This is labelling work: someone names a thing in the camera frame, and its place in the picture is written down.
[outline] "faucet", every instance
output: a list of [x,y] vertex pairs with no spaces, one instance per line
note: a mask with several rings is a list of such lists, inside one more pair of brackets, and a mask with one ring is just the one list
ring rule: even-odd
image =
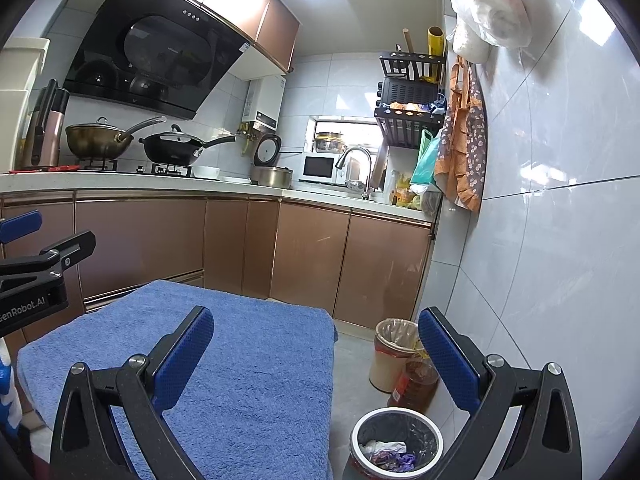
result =
[[351,152],[362,152],[367,155],[367,159],[369,159],[369,173],[367,173],[367,181],[364,184],[364,191],[362,192],[362,197],[364,200],[369,200],[369,195],[371,194],[371,189],[369,184],[371,182],[371,172],[373,171],[373,163],[371,161],[371,153],[367,148],[363,146],[351,146],[346,152],[342,154],[342,156],[335,163],[335,167],[341,170],[344,167],[344,163],[347,160],[347,155]]

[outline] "blue towel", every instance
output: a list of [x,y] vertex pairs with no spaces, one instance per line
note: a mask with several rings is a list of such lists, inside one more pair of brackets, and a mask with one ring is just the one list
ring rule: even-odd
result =
[[[193,463],[210,480],[331,479],[336,333],[324,310],[153,282],[22,348],[18,378],[53,428],[73,363],[97,370],[148,353],[196,304],[213,313],[213,339],[164,412]],[[114,416],[138,475],[152,480],[124,412]]]

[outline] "white microwave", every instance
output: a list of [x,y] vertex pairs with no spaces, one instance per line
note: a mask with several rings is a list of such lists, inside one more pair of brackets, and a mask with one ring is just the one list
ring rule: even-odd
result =
[[298,179],[302,182],[319,182],[338,186],[344,186],[347,180],[357,180],[360,174],[360,163],[350,157],[344,167],[339,170],[335,167],[335,163],[341,156],[341,153],[303,153]]

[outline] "stove burner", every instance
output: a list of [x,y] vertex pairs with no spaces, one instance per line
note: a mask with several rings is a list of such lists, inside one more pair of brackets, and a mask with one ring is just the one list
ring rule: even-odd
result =
[[152,175],[162,175],[162,176],[185,176],[191,177],[191,166],[172,166],[170,164],[156,164],[153,163],[151,165],[151,174]]
[[118,161],[117,160],[105,160],[104,158],[94,159],[94,158],[78,158],[76,160],[76,164],[78,166],[82,166],[83,170],[89,171],[118,171]]

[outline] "screw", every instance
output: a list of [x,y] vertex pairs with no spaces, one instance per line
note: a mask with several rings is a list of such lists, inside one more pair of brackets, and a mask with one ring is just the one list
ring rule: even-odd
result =
[[502,368],[504,366],[504,359],[498,354],[491,354],[486,360],[494,368]]
[[145,363],[146,358],[142,354],[135,354],[129,358],[131,368],[140,368]]
[[546,369],[549,370],[553,375],[560,375],[562,373],[562,368],[558,363],[549,363],[546,366]]
[[71,366],[71,375],[78,375],[84,372],[84,363],[76,363]]

